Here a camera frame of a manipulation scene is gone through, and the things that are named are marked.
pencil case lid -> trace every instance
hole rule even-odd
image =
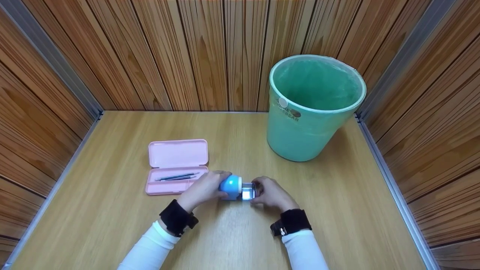
[[[208,145],[204,139],[156,141],[148,145],[152,168],[200,166],[208,163]]]

trash bin rim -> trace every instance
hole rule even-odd
[[[287,97],[285,97],[282,93],[280,93],[280,91],[277,89],[277,87],[275,86],[275,83],[273,81],[273,74],[275,73],[275,70],[277,69],[277,67],[279,67],[281,64],[283,64],[284,62],[287,62],[289,60],[292,60],[292,59],[296,59],[296,58],[313,58],[313,59],[323,59],[327,62],[331,62],[337,66],[341,66],[342,68],[345,68],[347,70],[350,70],[353,74],[356,75],[356,79],[360,82],[361,84],[361,95],[360,95],[360,98],[355,101],[355,103],[353,103],[352,105],[348,106],[348,107],[345,107],[345,108],[341,108],[341,109],[336,109],[336,110],[317,110],[317,109],[312,109],[312,108],[308,108],[308,107],[305,107],[305,106],[302,106],[298,103],[295,103],[293,101],[291,101],[290,99],[288,99]],[[269,81],[270,81],[270,86],[272,87],[272,89],[275,91],[275,93],[277,95],[279,95],[281,98],[284,98],[285,100],[288,100],[288,103],[289,104],[293,104],[301,109],[304,109],[304,110],[307,110],[307,111],[311,111],[311,112],[318,112],[318,113],[341,113],[341,112],[345,112],[345,111],[349,111],[357,106],[360,105],[360,103],[363,102],[363,100],[365,99],[365,96],[367,95],[367,86],[365,84],[365,81],[363,80],[363,77],[360,75],[360,73],[352,68],[351,66],[343,63],[342,61],[339,61],[333,57],[328,57],[328,56],[322,56],[322,55],[315,55],[315,54],[299,54],[299,55],[294,55],[294,56],[290,56],[290,57],[287,57],[287,58],[284,58],[282,60],[280,60],[279,62],[277,62],[272,70],[270,71],[270,75],[269,75]]]

pink pencil case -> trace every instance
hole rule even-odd
[[[180,194],[203,173],[208,172],[208,144],[204,139],[158,141],[148,145],[150,170],[145,192],[148,195]],[[191,179],[155,181],[155,179],[197,173]]]

green trash bin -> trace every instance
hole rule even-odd
[[[331,57],[295,55],[270,71],[267,141],[292,161],[315,158],[366,95],[361,75]]]

white sleeve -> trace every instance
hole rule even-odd
[[[118,269],[159,270],[179,240],[180,237],[170,235],[155,221],[125,256]]]
[[[312,231],[305,230],[285,235],[282,242],[287,249],[292,270],[328,270]]]

